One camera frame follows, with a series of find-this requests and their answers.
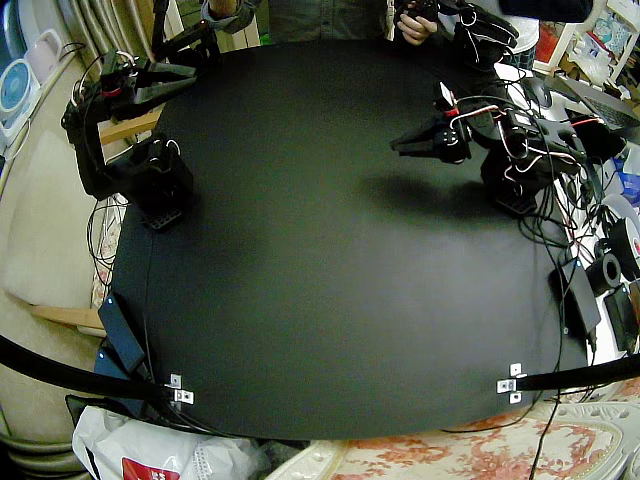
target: white bracket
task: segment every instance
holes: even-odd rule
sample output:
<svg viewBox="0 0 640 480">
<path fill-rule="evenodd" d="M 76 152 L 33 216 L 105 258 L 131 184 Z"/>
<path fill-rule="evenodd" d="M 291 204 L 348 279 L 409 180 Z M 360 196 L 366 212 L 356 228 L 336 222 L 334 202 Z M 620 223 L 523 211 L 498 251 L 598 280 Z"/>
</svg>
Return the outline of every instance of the white bracket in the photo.
<svg viewBox="0 0 640 480">
<path fill-rule="evenodd" d="M 166 387 L 173 388 L 173 401 L 178 403 L 188 403 L 193 405 L 194 394 L 188 390 L 182 390 L 182 376 L 175 373 L 171 374 L 171 383 L 165 385 Z"/>
<path fill-rule="evenodd" d="M 509 403 L 520 403 L 522 401 L 522 392 L 518 391 L 516 381 L 518 378 L 525 377 L 526 374 L 522 373 L 522 364 L 513 363 L 509 365 L 509 376 L 505 380 L 498 380 L 496 391 L 498 393 L 509 393 Z"/>
<path fill-rule="evenodd" d="M 175 390 L 173 392 L 173 401 L 193 405 L 193 392 L 188 392 L 187 390 Z"/>
</svg>

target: black tabletop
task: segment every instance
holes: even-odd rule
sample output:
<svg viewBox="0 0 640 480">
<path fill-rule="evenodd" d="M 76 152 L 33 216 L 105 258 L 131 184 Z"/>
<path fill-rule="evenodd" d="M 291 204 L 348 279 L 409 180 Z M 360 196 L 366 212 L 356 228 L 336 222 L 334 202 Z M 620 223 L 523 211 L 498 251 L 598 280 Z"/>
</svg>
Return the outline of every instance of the black tabletop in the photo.
<svg viewBox="0 0 640 480">
<path fill-rule="evenodd" d="M 486 200 L 483 151 L 453 166 L 389 148 L 436 79 L 469 83 L 417 52 L 233 52 L 164 109 L 196 202 L 153 241 L 130 209 L 113 288 L 139 334 L 148 289 L 157 380 L 182 375 L 193 418 L 266 438 L 418 432 L 522 406 L 496 394 L 511 363 L 553 369 L 553 266 Z M 563 348 L 585 365 L 583 342 Z"/>
</svg>

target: white fan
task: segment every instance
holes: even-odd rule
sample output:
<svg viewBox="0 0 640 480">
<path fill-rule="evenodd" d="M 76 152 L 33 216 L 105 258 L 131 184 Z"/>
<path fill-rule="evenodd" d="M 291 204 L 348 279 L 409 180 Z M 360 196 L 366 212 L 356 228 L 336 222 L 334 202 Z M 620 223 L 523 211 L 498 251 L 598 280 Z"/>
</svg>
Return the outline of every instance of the white fan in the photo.
<svg viewBox="0 0 640 480">
<path fill-rule="evenodd" d="M 29 64 L 13 61 L 0 77 L 0 147 L 13 143 L 40 98 L 40 84 Z"/>
</svg>

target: red label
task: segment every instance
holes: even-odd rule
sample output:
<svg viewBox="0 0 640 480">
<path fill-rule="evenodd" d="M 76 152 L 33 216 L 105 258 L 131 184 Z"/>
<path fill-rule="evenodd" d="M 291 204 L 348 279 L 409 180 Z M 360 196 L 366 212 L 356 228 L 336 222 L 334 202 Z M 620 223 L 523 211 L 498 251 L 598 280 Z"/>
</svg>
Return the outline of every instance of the red label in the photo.
<svg viewBox="0 0 640 480">
<path fill-rule="evenodd" d="M 128 458 L 122 459 L 122 474 L 124 480 L 180 480 L 179 473 L 146 467 Z"/>
</svg>

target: black bar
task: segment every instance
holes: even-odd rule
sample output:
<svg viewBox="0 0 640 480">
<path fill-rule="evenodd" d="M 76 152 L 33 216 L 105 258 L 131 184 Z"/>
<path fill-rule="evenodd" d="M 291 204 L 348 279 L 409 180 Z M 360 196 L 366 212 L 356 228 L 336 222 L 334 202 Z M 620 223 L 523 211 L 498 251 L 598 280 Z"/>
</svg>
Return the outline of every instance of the black bar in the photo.
<svg viewBox="0 0 640 480">
<path fill-rule="evenodd" d="M 153 383 L 107 377 L 50 360 L 0 335 L 0 363 L 41 382 L 108 397 L 163 401 L 173 390 Z"/>
<path fill-rule="evenodd" d="M 559 390 L 591 387 L 640 377 L 640 356 L 632 355 L 593 367 L 529 375 L 516 380 L 516 390 Z"/>
<path fill-rule="evenodd" d="M 581 23 L 591 14 L 593 0 L 500 0 L 500 9 L 505 15 Z"/>
</svg>

